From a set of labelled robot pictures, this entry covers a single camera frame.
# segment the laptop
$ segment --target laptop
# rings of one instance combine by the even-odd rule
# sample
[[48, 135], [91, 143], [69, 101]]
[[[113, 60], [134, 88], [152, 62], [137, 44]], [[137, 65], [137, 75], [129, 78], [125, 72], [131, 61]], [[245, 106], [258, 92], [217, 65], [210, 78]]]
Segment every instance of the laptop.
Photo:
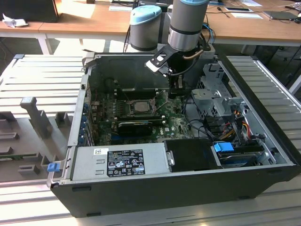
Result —
[[267, 15], [269, 18], [275, 20], [292, 20], [297, 18], [296, 15], [289, 12], [264, 11], [263, 13]]

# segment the motherboard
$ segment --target motherboard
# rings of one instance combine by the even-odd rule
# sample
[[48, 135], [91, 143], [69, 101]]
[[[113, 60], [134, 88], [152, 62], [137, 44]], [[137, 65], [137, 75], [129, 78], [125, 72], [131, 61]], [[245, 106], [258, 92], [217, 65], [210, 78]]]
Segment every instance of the motherboard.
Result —
[[160, 143], [193, 137], [180, 97], [169, 99], [165, 90], [135, 96], [139, 98], [124, 91], [101, 93], [92, 102], [95, 145]]

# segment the white desk leg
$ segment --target white desk leg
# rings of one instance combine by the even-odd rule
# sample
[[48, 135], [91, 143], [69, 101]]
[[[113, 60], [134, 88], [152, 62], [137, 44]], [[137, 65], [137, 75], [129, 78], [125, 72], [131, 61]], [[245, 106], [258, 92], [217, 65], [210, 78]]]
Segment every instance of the white desk leg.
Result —
[[297, 78], [297, 80], [293, 83], [293, 85], [289, 88], [288, 91], [290, 91], [291, 94], [294, 95], [300, 87], [301, 87], [301, 75], [299, 76], [299, 78]]
[[49, 40], [47, 38], [38, 38], [43, 54], [53, 54]]

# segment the silver cylinder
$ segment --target silver cylinder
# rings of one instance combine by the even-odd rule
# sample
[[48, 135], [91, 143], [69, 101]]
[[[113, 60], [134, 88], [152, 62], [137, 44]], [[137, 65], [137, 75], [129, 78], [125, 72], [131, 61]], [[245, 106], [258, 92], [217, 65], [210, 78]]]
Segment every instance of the silver cylinder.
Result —
[[200, 33], [181, 34], [169, 29], [168, 44], [177, 51], [190, 51], [197, 45]]
[[158, 16], [146, 23], [131, 25], [130, 42], [134, 49], [151, 51], [157, 48], [160, 19]]
[[174, 0], [168, 44], [178, 51], [193, 50], [199, 40], [209, 0]]

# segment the blue cable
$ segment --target blue cable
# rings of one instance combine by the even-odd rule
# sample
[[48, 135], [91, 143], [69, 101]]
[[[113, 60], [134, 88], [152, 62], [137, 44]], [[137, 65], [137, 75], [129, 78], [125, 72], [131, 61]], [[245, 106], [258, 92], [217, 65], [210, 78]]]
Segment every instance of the blue cable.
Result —
[[208, 30], [209, 30], [209, 32], [210, 32], [210, 35], [211, 35], [211, 44], [213, 44], [213, 33], [212, 33], [212, 30], [211, 30], [211, 28], [210, 27], [208, 27], [206, 24], [203, 24], [203, 26], [205, 26]]

